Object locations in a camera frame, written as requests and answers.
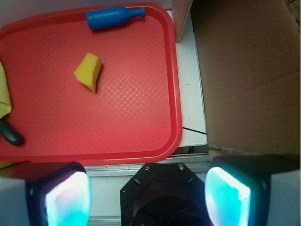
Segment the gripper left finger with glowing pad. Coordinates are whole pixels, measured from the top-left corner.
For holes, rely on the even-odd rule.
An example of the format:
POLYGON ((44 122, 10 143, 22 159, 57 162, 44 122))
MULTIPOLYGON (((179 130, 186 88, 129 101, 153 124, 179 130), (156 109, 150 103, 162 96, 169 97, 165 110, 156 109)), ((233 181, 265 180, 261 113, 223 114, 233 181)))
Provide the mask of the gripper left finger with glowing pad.
POLYGON ((92 188, 79 162, 2 162, 2 226, 86 226, 92 188))

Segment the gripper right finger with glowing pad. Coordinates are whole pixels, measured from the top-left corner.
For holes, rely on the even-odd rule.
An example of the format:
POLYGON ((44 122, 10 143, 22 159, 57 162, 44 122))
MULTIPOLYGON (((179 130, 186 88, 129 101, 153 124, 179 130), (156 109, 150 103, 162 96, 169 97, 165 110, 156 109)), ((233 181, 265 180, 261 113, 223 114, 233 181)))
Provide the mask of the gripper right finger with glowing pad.
POLYGON ((214 157, 205 200, 215 226, 299 226, 301 158, 294 154, 214 157))

